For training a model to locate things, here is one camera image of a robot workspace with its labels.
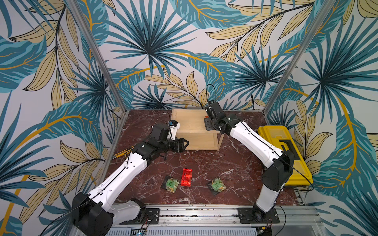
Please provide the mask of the green tea bag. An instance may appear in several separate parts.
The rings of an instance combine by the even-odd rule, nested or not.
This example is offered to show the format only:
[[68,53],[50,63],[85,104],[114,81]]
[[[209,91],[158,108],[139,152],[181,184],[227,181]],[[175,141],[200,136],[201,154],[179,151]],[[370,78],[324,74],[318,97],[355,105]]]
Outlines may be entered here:
[[212,179],[211,181],[209,181],[207,183],[207,186],[210,190],[210,192],[216,196],[218,195],[219,193],[223,192],[226,190],[226,185],[224,184],[224,182],[220,179],[220,177],[216,177],[214,179]]
[[163,180],[163,183],[161,185],[161,189],[164,189],[170,193],[175,193],[180,182],[178,179],[173,178],[171,176],[166,176]]

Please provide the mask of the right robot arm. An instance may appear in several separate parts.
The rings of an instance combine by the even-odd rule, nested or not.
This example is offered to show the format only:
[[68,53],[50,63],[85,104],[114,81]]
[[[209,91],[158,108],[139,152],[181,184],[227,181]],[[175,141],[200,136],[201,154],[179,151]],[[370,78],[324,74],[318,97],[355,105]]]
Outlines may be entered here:
[[235,114],[227,115],[219,103],[211,100],[204,109],[214,130],[239,141],[266,168],[261,176],[263,186],[254,208],[262,214],[270,212],[280,191],[293,174],[295,155],[270,144]]

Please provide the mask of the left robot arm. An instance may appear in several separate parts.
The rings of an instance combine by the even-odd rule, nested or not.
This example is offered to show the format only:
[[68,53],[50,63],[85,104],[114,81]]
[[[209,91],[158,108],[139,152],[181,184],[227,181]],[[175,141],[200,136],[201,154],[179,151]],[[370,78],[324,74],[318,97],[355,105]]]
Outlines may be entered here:
[[132,199],[119,206],[115,200],[131,181],[144,171],[156,158],[168,151],[183,152],[189,145],[184,138],[177,138],[180,124],[156,124],[151,133],[131,150],[127,160],[104,182],[89,193],[78,193],[73,199],[72,223],[86,236],[104,236],[112,226],[123,223],[144,223],[146,206]]

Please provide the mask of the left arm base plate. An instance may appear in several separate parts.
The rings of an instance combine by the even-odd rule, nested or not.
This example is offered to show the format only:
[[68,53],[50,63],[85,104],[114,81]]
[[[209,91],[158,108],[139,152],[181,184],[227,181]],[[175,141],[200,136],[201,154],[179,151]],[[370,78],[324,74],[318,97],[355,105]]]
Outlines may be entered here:
[[137,219],[128,221],[128,224],[142,225],[142,224],[151,224],[157,225],[160,218],[160,209],[159,208],[146,208],[138,215]]

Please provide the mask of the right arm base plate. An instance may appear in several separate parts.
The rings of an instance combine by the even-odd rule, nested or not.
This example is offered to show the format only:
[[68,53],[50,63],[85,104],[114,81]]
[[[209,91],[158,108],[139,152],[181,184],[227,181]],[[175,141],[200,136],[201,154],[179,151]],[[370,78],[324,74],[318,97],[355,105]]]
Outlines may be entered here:
[[269,212],[263,212],[253,207],[240,207],[237,209],[237,216],[241,224],[276,224],[279,217],[275,208]]

